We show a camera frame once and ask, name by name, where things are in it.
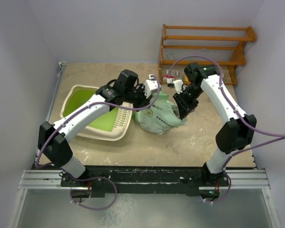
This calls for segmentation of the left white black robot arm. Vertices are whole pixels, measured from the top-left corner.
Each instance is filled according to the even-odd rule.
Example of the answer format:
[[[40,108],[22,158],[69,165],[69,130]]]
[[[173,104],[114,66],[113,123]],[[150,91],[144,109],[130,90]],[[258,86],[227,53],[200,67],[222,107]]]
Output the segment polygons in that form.
[[[140,111],[151,107],[160,91],[159,80],[155,76],[139,82],[138,75],[128,69],[120,72],[117,79],[99,87],[97,91],[79,108],[66,117],[49,123],[45,121],[39,127],[38,149],[35,167],[42,155],[49,159],[48,166],[56,166],[68,173],[77,186],[88,182],[85,166],[75,157],[70,142],[77,134],[97,118],[109,113],[115,108],[124,109],[124,102],[132,104],[127,110]]]

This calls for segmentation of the green cat litter bag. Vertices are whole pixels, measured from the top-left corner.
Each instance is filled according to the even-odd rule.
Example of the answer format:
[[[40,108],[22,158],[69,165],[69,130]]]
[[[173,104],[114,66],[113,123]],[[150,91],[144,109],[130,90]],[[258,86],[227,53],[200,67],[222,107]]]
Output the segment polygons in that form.
[[[144,130],[158,135],[187,123],[187,118],[180,119],[179,109],[169,101],[169,95],[162,92],[150,108],[134,113],[133,119]]]

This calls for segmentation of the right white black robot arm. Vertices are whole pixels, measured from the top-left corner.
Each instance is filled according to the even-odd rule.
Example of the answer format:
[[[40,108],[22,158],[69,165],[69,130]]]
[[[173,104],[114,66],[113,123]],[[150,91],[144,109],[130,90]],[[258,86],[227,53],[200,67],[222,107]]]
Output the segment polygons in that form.
[[[203,165],[202,182],[214,185],[223,175],[226,162],[237,151],[250,145],[257,120],[241,109],[220,79],[220,71],[214,65],[201,67],[190,63],[184,73],[190,84],[184,87],[180,80],[174,81],[176,93],[173,98],[177,104],[180,119],[184,119],[198,106],[198,97],[206,93],[214,104],[223,123],[216,135],[217,148],[212,157]]]

